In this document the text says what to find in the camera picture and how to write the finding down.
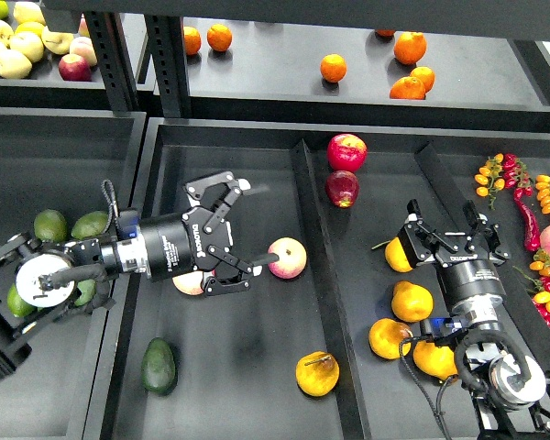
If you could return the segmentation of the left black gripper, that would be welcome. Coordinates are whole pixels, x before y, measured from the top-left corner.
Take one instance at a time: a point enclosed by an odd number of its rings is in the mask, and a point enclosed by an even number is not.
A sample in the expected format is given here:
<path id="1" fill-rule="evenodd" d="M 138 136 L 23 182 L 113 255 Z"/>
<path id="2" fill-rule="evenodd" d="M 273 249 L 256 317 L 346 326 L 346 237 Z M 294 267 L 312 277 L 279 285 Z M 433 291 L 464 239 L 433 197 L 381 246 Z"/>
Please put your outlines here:
<path id="1" fill-rule="evenodd" d="M 205 192 L 224 186 L 210 208 L 203 208 Z M 278 262 L 276 253 L 264 253 L 247 262 L 225 248 L 233 246 L 226 215 L 237 199 L 251 194 L 247 179 L 236 179 L 232 171 L 221 171 L 183 185 L 192 209 L 184 214 L 165 214 L 140 222 L 148 272 L 153 280 L 165 280 L 194 270 L 210 271 L 203 276 L 203 293 L 217 296 L 246 292 L 263 268 Z"/>

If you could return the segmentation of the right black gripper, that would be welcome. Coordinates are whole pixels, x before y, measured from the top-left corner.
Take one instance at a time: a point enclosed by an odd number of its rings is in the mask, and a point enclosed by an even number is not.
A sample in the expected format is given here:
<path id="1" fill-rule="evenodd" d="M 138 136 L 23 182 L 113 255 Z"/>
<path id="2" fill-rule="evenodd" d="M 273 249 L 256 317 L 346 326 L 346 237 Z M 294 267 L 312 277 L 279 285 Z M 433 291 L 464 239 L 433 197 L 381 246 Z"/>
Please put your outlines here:
<path id="1" fill-rule="evenodd" d="M 434 264 L 445 308 L 451 316 L 488 314 L 503 304 L 506 291 L 496 266 L 501 266 L 511 254 L 501 244 L 500 225 L 491 223 L 471 200 L 463 204 L 462 212 L 468 225 L 465 251 L 478 258 L 455 258 L 459 245 L 435 228 L 422 216 L 418 202 L 407 203 L 407 218 L 397 238 L 412 268 Z"/>

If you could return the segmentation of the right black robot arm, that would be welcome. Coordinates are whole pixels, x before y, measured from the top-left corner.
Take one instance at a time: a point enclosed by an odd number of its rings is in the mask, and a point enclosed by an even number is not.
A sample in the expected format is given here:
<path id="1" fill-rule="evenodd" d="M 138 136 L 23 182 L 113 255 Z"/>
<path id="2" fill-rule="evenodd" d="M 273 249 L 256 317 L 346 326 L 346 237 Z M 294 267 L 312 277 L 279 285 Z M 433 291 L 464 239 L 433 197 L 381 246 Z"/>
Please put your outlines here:
<path id="1" fill-rule="evenodd" d="M 497 268 L 510 257 L 499 227 L 472 202 L 463 206 L 467 228 L 439 232 L 428 225 L 416 200 L 397 238 L 408 263 L 431 265 L 448 312 L 426 318 L 406 343 L 432 342 L 454 353 L 458 379 L 467 390 L 481 439 L 550 439 L 550 371 L 504 330 L 497 315 L 506 292 Z"/>

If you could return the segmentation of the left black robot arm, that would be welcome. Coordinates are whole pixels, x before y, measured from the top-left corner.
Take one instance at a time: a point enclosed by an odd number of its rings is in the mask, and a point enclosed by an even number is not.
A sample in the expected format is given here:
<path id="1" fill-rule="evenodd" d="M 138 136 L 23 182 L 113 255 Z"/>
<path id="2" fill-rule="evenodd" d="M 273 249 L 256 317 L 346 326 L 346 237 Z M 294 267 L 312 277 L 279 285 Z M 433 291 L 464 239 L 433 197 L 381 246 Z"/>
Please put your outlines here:
<path id="1" fill-rule="evenodd" d="M 0 380 L 28 358 L 28 340 L 67 314 L 110 308 L 110 282 L 125 273 L 162 281 L 199 270 L 206 295 L 245 291 L 263 266 L 278 261 L 267 253 L 247 262 L 231 252 L 234 241 L 226 216 L 250 188 L 230 171 L 185 183 L 189 208 L 181 214 L 139 217 L 132 209 L 111 215 L 115 230 L 62 244 L 28 233 L 0 247 L 0 269 L 15 262 L 16 291 L 36 311 L 13 327 L 0 313 Z"/>

